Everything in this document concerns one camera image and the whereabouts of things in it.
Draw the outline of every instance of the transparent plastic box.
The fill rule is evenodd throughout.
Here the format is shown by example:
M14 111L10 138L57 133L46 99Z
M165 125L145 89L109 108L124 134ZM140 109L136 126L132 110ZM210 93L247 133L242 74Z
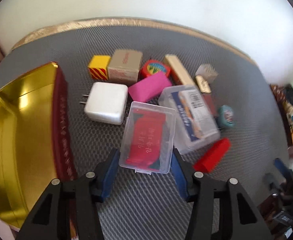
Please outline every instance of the transparent plastic box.
M217 124L197 87L167 87L159 97L159 105L178 112L174 147L187 154L220 138Z
M126 120L119 165L136 172L170 170L176 110L133 101Z

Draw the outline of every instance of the red cylinder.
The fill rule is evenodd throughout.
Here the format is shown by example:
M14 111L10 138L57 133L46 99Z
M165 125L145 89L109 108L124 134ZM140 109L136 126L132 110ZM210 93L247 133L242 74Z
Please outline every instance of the red cylinder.
M215 166L220 162L224 154L231 147L230 140L228 138L223 138L217 141L213 146L205 153L205 155L199 159L193 168L196 171L201 171L204 173L211 172Z

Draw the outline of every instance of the round table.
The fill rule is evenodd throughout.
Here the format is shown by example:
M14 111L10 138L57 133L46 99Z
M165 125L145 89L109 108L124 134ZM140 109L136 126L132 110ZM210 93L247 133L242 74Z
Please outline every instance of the round table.
M288 163L281 116L259 68L248 56L214 37L151 20L92 19L41 29L18 45L0 65L0 88L49 61L59 64L68 82L71 149L79 175L94 170L112 147L121 145L124 124L93 122L79 104L94 82L87 70L90 59L95 54L112 55L115 49L142 51L142 64L150 57L162 60L165 54L175 54L191 76L203 63L216 69L219 75L211 84L212 96L216 106L233 108L235 127L221 133L232 147L211 173L213 178L237 178L258 205L269 195L264 174L272 172L280 178L272 161L279 157ZM124 119L131 102L129 98ZM156 104L157 98L150 103ZM194 163L207 149L183 158ZM119 167L111 196L98 210L106 240L180 240L185 237L192 204L179 196L171 172L150 176ZM217 205L213 230L218 213Z

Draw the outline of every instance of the white charger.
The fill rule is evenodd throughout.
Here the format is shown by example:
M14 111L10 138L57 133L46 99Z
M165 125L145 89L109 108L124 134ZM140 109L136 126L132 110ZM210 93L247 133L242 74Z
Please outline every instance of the white charger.
M93 121L120 125L123 123L127 99L126 85L95 82L84 112Z

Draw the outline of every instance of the magenta box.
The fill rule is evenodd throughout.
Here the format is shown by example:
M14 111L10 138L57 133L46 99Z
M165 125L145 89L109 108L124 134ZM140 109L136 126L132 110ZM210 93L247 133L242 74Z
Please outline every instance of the magenta box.
M152 76L142 79L128 88L128 93L134 101L146 103L160 95L166 87L172 86L165 74L160 71Z

